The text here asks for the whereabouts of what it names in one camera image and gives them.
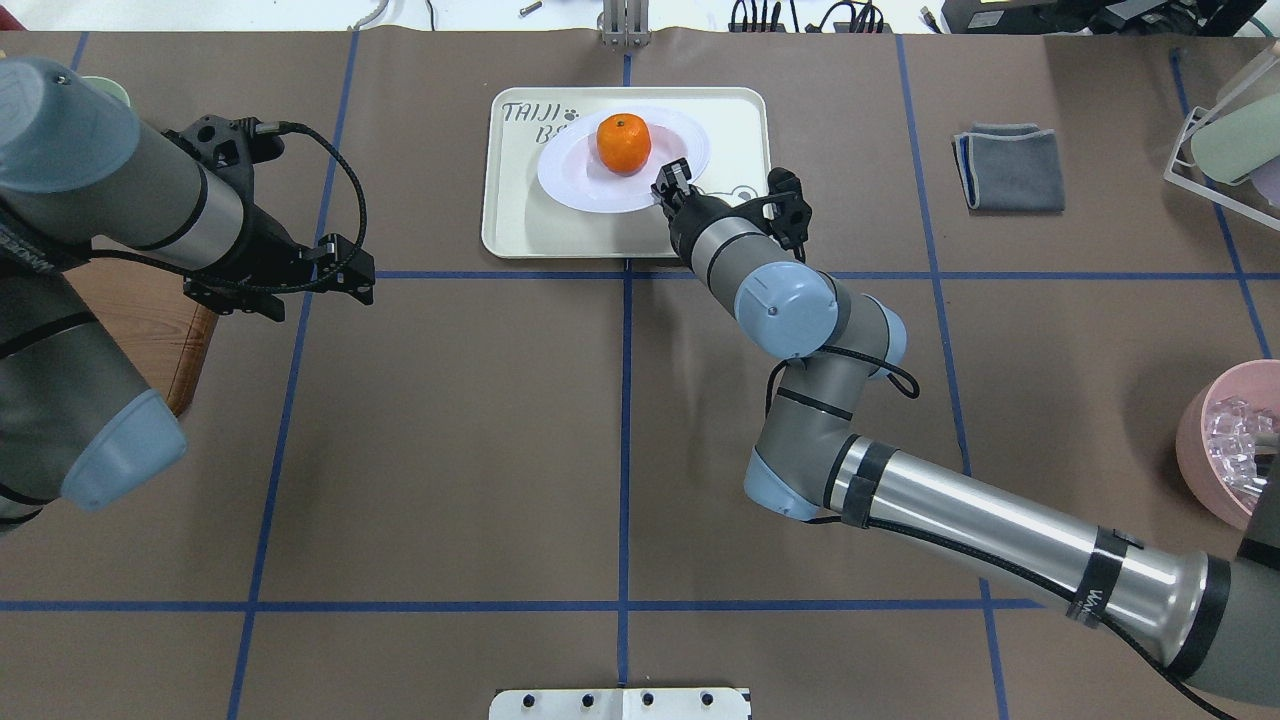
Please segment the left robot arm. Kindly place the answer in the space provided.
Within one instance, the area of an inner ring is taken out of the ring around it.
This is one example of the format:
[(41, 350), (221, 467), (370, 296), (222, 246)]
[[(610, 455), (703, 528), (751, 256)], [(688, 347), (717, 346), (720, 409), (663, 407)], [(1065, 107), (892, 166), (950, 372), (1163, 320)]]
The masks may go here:
[[(44, 56), (1, 64), (3, 533), (64, 498), (95, 511), (182, 459), (188, 443), (67, 279), (93, 260), (178, 275), (218, 315), (282, 322), (289, 293), (374, 301), (364, 188), (337, 147), (291, 120), (206, 115), (155, 129), (128, 102)], [(355, 240), (291, 238), (255, 201), (255, 168), (303, 135), (346, 173)]]

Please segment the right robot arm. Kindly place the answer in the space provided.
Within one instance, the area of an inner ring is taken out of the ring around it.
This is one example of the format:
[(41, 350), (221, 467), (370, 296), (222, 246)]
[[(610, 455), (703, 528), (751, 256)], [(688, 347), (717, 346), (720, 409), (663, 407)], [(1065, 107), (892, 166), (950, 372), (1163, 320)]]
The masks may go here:
[(663, 165), (652, 195), (678, 260), (774, 359), (746, 495), (810, 525), (836, 523), (908, 538), (963, 559), (1038, 597), (1082, 626), (1102, 628), (1213, 717), (1208, 696), (1277, 706), (1277, 491), (1267, 489), (1236, 552), (1170, 553), (1126, 532), (1024, 496), (1051, 469), (1094, 471), (1074, 489), (1116, 500), (1152, 462), (1082, 448), (1098, 439), (1076, 396), (1100, 387), (1116, 356), (1102, 341), (1206, 327), (1216, 275), (931, 273), (948, 377), (979, 398), (952, 398), (965, 469), (954, 471), (867, 433), (865, 388), (887, 379), (915, 398), (900, 365), (908, 332), (878, 299), (806, 263), (812, 209), (801, 181), (776, 168), (764, 195), (730, 204), (694, 183), (686, 159)]

